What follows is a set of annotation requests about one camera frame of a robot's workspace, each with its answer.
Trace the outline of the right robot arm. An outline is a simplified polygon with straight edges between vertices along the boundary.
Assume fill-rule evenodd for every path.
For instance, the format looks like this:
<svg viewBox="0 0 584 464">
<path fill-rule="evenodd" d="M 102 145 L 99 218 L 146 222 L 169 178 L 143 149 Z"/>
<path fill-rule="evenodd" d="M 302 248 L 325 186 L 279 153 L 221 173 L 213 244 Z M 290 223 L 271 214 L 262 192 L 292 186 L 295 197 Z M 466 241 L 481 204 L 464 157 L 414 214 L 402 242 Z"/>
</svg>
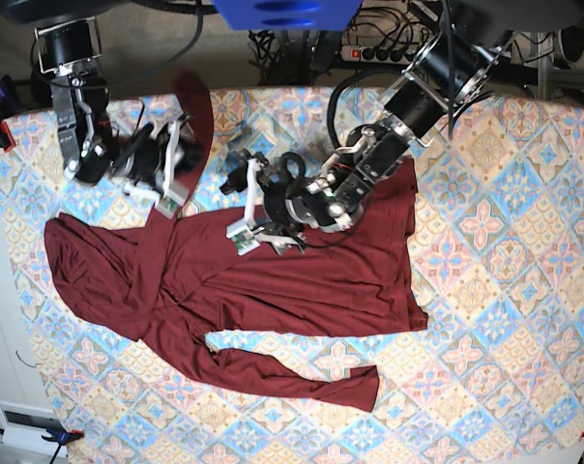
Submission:
<svg viewBox="0 0 584 464">
<path fill-rule="evenodd" d="M 93 16 L 34 30 L 31 65 L 50 89 L 65 174 L 88 186 L 115 177 L 161 193 L 166 179 L 197 166 L 204 148 L 194 139 L 187 114 L 160 130 L 137 123 L 122 135 L 107 114 L 110 93 L 101 51 Z"/>
</svg>

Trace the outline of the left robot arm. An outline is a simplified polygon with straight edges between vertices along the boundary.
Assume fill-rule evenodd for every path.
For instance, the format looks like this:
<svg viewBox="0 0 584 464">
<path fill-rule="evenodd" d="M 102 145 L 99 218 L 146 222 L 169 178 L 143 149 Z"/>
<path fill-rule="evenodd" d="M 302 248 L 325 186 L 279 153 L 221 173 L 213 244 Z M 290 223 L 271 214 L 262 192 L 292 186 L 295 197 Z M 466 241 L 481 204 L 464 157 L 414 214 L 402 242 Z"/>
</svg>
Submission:
<svg viewBox="0 0 584 464">
<path fill-rule="evenodd" d="M 243 216 L 226 228 L 238 254 L 263 244 L 305 250 L 308 227 L 352 233 L 365 199 L 397 171 L 410 144 L 442 117 L 452 123 L 479 94 L 511 35 L 499 12 L 493 1 L 444 2 L 436 36 L 402 71 L 380 118 L 355 128 L 349 145 L 337 143 L 314 174 L 293 152 L 268 160 L 242 151 L 220 188 L 247 195 Z"/>
</svg>

